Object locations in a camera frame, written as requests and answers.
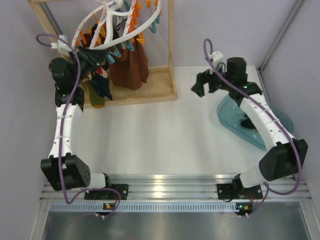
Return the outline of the black sock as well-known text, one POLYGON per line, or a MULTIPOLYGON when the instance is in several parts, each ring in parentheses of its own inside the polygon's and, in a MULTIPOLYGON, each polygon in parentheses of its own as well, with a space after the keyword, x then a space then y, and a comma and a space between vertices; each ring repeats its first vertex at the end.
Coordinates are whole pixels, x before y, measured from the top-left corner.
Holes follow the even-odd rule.
POLYGON ((253 124, 251 119, 248 117, 248 115, 245 113, 242 115, 242 119, 240 120, 240 125, 245 129, 256 130, 255 125, 253 124))

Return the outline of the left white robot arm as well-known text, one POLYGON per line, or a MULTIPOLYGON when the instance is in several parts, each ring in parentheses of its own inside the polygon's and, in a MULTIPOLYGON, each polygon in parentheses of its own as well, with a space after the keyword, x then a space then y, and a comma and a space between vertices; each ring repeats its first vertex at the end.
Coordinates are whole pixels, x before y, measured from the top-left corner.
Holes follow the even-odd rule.
POLYGON ((72 61, 62 57, 49 64, 55 81, 56 130, 52 148, 40 168, 55 191, 95 188, 103 199, 113 194, 113 186, 105 173, 93 173, 76 155, 77 133, 84 110, 85 92, 81 80, 104 62, 107 50, 91 50, 78 46, 72 61))

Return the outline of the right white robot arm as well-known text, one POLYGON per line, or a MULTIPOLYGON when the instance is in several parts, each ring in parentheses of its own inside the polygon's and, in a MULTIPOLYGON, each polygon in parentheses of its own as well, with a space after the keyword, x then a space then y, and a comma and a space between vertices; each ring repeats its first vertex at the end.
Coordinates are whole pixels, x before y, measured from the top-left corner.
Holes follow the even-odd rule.
POLYGON ((226 70, 222 70, 219 65, 223 63, 223 58, 217 53, 205 59, 210 69, 196 75, 191 90, 199 97, 205 94, 205 84, 208 84, 210 93, 227 91, 252 122, 267 150, 257 167, 233 178, 234 194, 243 199, 252 192, 252 187, 293 174, 301 175, 308 144, 285 129, 267 104, 261 88, 255 82, 248 81, 246 61, 242 57, 229 58, 226 70))

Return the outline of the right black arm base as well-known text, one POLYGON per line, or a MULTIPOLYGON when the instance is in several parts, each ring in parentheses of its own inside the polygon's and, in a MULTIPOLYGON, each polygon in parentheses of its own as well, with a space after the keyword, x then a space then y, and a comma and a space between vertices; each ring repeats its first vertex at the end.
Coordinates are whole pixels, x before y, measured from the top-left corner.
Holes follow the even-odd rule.
POLYGON ((253 212, 255 200, 262 200, 263 193, 261 186, 253 186, 250 188, 236 189, 232 183, 219 183, 216 185, 218 199, 224 202, 231 202, 233 200, 241 200, 236 203, 236 214, 246 216, 253 212))

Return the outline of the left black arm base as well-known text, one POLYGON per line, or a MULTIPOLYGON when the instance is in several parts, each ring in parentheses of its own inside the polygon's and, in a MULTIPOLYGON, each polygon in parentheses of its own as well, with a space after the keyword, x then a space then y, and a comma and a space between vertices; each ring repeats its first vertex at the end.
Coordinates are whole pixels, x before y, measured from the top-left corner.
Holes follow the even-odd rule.
POLYGON ((114 183, 104 188, 92 188, 84 194, 87 201, 100 201, 101 211, 98 214, 105 215, 115 212, 121 201, 128 198, 129 185, 126 183, 114 183))

